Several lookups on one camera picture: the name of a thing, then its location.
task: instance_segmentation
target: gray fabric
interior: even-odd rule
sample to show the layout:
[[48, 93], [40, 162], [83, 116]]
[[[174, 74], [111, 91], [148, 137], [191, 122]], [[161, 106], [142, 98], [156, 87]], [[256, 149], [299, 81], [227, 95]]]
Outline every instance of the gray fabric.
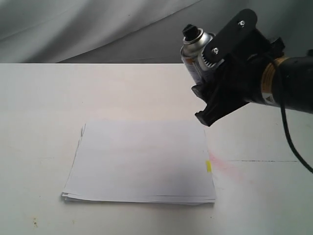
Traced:
[[199, 0], [0, 0], [0, 62], [54, 63]]
[[244, 8], [258, 15], [257, 27], [267, 37], [281, 36], [289, 56], [313, 47], [310, 0], [204, 0], [104, 47], [64, 63], [181, 63], [181, 30], [192, 23], [218, 32]]

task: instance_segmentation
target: yellow mark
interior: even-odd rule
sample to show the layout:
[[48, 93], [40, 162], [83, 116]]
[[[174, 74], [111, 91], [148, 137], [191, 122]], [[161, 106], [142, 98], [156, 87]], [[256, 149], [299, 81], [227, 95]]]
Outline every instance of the yellow mark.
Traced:
[[207, 170], [207, 172], [211, 172], [212, 171], [211, 162], [208, 160], [205, 163], [206, 163], [206, 170]]

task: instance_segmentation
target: table surface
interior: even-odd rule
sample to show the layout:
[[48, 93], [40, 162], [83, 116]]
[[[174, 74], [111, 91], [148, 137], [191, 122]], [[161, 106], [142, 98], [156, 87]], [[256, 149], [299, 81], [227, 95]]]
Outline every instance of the table surface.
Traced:
[[[180, 206], [66, 204], [91, 119], [194, 119], [205, 104], [182, 64], [0, 64], [1, 234], [313, 234], [313, 175], [293, 156], [278, 108], [249, 104], [206, 128], [217, 200]], [[313, 165], [313, 116], [288, 111]]]

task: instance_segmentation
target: can cap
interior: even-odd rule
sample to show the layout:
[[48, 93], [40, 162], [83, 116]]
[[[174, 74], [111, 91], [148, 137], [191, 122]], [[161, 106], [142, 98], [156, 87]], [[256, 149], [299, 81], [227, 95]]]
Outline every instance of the can cap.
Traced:
[[196, 39], [201, 32], [196, 26], [194, 26], [192, 24], [188, 24], [183, 29], [182, 33], [185, 36], [186, 41], [192, 41], [192, 40]]

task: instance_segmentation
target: white paper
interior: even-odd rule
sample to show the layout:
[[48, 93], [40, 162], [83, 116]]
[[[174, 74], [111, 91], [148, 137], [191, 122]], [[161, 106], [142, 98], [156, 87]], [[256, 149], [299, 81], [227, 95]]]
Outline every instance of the white paper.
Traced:
[[63, 191], [79, 200], [205, 203], [215, 199], [196, 121], [92, 121]]

